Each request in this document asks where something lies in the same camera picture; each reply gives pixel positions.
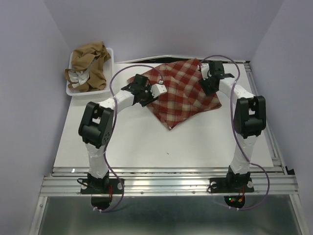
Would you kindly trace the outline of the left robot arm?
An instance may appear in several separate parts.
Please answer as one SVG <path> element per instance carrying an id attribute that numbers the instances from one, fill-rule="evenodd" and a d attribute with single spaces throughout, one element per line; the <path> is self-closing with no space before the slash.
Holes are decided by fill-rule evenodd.
<path id="1" fill-rule="evenodd" d="M 163 84 L 152 85 L 147 77 L 137 74 L 133 82 L 112 98 L 86 105 L 78 129 L 89 158 L 87 178 L 78 180 L 84 193 L 104 193 L 109 187 L 109 168 L 104 153 L 112 137 L 117 114 L 137 103 L 145 107 L 166 92 Z"/>

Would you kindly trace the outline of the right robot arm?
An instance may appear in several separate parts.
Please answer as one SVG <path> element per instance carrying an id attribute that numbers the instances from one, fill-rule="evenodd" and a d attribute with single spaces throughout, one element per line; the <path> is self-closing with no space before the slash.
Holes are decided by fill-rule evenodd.
<path id="1" fill-rule="evenodd" d="M 206 95 L 220 91 L 230 99 L 231 127 L 236 147 L 224 178 L 211 178 L 209 193 L 253 192 L 250 163 L 257 138 L 266 127 L 266 100 L 237 84 L 225 73 L 221 61 L 210 61 L 207 74 L 199 81 Z"/>

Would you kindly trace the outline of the red plaid skirt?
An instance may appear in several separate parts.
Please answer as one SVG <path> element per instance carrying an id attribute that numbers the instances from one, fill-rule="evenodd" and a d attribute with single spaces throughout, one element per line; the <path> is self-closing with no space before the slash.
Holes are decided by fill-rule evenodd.
<path id="1" fill-rule="evenodd" d="M 199 84 L 202 79 L 199 65 L 200 60 L 194 58 L 161 64 L 155 70 L 150 69 L 142 74 L 152 85 L 163 75 L 167 93 L 159 96 L 158 100 L 147 107 L 168 130 L 193 115 L 213 111 L 222 106 L 216 94 L 206 96 L 202 90 Z"/>

